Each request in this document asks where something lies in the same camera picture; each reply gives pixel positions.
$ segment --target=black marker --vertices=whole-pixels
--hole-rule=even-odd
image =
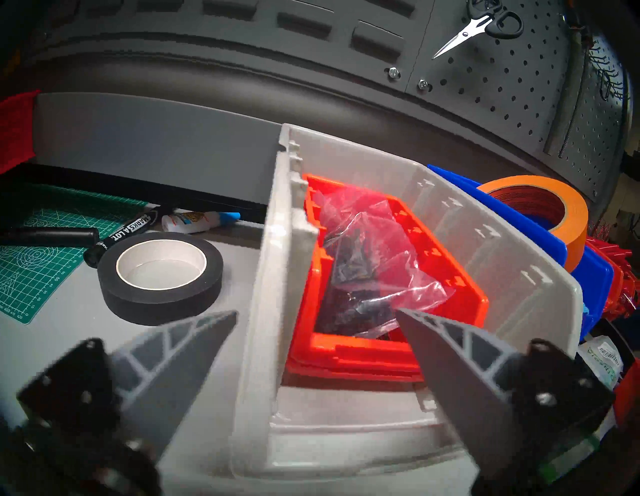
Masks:
[[[159,206],[149,212],[140,214],[139,217],[128,222],[126,225],[118,229],[116,232],[107,236],[103,240],[99,241],[91,248],[85,251],[84,261],[90,267],[97,268],[98,262],[109,248],[111,248],[118,241],[125,239],[126,237],[133,236],[134,234],[140,234],[149,229],[153,224],[159,221],[163,215],[170,215],[173,213],[173,208]]]

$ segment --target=white plastic bin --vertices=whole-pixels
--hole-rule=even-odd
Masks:
[[[458,448],[418,386],[299,377],[281,385],[317,236],[303,210],[302,173],[397,196],[485,292],[487,330],[519,351],[539,337],[575,354],[580,286],[484,205],[419,163],[350,141],[284,124],[280,144],[230,439],[236,476],[406,470]]]

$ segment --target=scissor handle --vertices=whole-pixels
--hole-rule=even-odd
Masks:
[[[518,21],[518,29],[516,29],[516,31],[503,30],[503,23],[507,17],[511,17],[512,19]],[[501,40],[512,40],[514,38],[518,38],[518,36],[520,36],[524,32],[524,24],[522,24],[522,19],[518,14],[512,12],[511,10],[505,10],[486,25],[484,32],[492,38],[500,38]]]
[[[471,19],[482,19],[485,15],[495,15],[502,10],[500,0],[467,0],[467,13]]]

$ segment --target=table surface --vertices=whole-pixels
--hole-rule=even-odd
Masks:
[[[209,311],[237,310],[238,323],[221,348],[202,390],[158,466],[167,495],[300,493],[301,483],[234,479],[228,437],[262,226],[238,223],[197,235],[210,241],[224,260],[220,296]],[[145,329],[114,315],[104,303],[95,269],[81,264],[51,296],[29,325],[0,315],[0,412],[10,426],[26,416],[16,392],[79,341],[101,338],[110,352]],[[468,489],[477,468],[468,455],[424,468],[378,476],[305,483],[305,493],[442,494]]]

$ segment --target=red plastic bin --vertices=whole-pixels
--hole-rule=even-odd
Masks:
[[[331,275],[333,258],[322,248],[326,228],[318,220],[320,207],[312,201],[311,195],[315,191],[327,195],[345,185],[311,174],[304,174],[303,179],[309,183],[305,198],[307,219],[320,232],[289,348],[287,370],[295,374],[324,378],[422,381],[418,362],[400,329],[388,334],[390,340],[314,332],[324,290]],[[385,196],[396,221],[403,227],[416,249],[418,267],[456,290],[447,301],[432,309],[431,313],[482,327],[489,307],[489,300],[484,292],[402,201],[394,196]]]

